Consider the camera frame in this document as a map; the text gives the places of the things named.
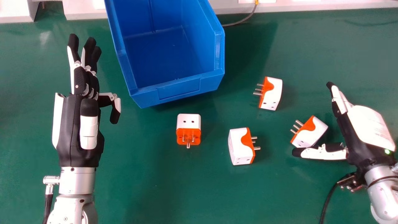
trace green tabletop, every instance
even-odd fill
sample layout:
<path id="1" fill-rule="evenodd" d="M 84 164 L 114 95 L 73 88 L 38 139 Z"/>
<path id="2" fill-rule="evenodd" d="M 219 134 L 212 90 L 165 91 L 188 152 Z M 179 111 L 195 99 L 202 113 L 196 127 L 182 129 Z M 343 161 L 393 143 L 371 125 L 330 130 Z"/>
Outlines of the green tabletop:
<path id="1" fill-rule="evenodd" d="M 315 115 L 329 125 L 325 142 L 342 140 L 328 81 L 352 103 L 379 111 L 398 137 L 398 9 L 256 14 L 225 29 L 226 73 L 217 91 L 146 109 L 128 95 L 107 20 L 66 21 L 61 4 L 47 4 L 36 20 L 0 25 L 2 224 L 41 223 L 42 178 L 59 175 L 53 103 L 55 92 L 70 91 L 70 33 L 96 38 L 101 91 L 122 98 L 117 125 L 107 121 L 110 108 L 102 111 L 101 224 L 317 223 L 330 187 L 355 168 L 292 157 L 289 129 Z M 264 76 L 284 82 L 275 112 L 258 109 L 252 94 Z M 201 114 L 200 146 L 176 144 L 179 113 Z M 233 166 L 228 130 L 241 127 L 258 136 L 261 150 L 253 164 Z M 336 191 L 325 223 L 376 223 L 366 191 Z"/>

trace robotic arm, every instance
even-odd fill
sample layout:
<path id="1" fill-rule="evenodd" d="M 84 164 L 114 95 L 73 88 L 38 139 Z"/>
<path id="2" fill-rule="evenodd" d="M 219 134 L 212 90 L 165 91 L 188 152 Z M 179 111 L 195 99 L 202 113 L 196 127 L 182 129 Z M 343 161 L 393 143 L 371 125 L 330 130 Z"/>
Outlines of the robotic arm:
<path id="1" fill-rule="evenodd" d="M 296 148 L 293 156 L 307 159 L 346 159 L 356 172 L 337 184 L 355 192 L 368 191 L 371 212 L 378 223 L 398 223 L 398 163 L 395 143 L 383 117 L 371 108 L 351 104 L 332 82 L 332 110 L 343 134 L 343 144 L 323 144 L 319 148 Z"/>
<path id="2" fill-rule="evenodd" d="M 94 207 L 95 173 L 104 148 L 99 130 L 101 107 L 112 106 L 110 122 L 116 124 L 121 113 L 120 98 L 113 93 L 100 93 L 96 76 L 101 49 L 90 37 L 78 54 L 79 39 L 69 36 L 67 47 L 71 94 L 55 94 L 53 145 L 58 152 L 60 176 L 45 176 L 45 213 L 43 224 L 96 224 Z M 51 211 L 54 185 L 59 196 Z"/>

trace blue bin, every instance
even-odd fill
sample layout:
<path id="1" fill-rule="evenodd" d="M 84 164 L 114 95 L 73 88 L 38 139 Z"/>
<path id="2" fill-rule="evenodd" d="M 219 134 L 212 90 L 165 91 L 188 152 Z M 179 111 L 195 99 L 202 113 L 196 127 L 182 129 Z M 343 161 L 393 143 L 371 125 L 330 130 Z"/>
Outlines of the blue bin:
<path id="1" fill-rule="evenodd" d="M 140 108 L 216 90 L 225 33 L 207 0 L 105 0 L 130 96 Z"/>

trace metal prong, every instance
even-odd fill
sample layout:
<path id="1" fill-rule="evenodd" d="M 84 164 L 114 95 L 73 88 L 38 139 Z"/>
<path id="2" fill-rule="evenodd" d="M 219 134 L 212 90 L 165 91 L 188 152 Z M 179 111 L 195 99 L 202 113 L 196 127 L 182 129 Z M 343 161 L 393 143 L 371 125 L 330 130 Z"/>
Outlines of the metal prong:
<path id="1" fill-rule="evenodd" d="M 304 125 L 304 124 L 301 123 L 299 120 L 296 120 L 296 123 L 297 123 L 298 125 L 300 125 L 301 127 Z"/>

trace orange and white plug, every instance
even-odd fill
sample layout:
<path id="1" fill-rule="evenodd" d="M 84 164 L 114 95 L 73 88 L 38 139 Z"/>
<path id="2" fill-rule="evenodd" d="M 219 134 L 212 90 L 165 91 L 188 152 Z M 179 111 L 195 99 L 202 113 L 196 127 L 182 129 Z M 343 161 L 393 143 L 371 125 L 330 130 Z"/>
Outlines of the orange and white plug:
<path id="1" fill-rule="evenodd" d="M 276 110 L 282 96 L 282 79 L 265 77 L 263 84 L 257 84 L 261 89 L 257 88 L 254 95 L 260 96 L 258 108 L 266 110 Z"/>
<path id="2" fill-rule="evenodd" d="M 294 129 L 290 129 L 294 134 L 290 143 L 297 148 L 307 148 L 315 145 L 328 129 L 328 126 L 314 115 L 304 124 L 298 120 L 296 120 L 296 124 L 293 125 Z"/>
<path id="3" fill-rule="evenodd" d="M 201 142 L 201 117 L 199 114 L 179 114 L 177 116 L 177 143 L 186 145 L 199 145 Z"/>
<path id="4" fill-rule="evenodd" d="M 232 164 L 245 165 L 251 164 L 256 157 L 255 150 L 261 149 L 255 147 L 257 137 L 252 136 L 249 128 L 236 128 L 229 130 L 228 148 Z"/>

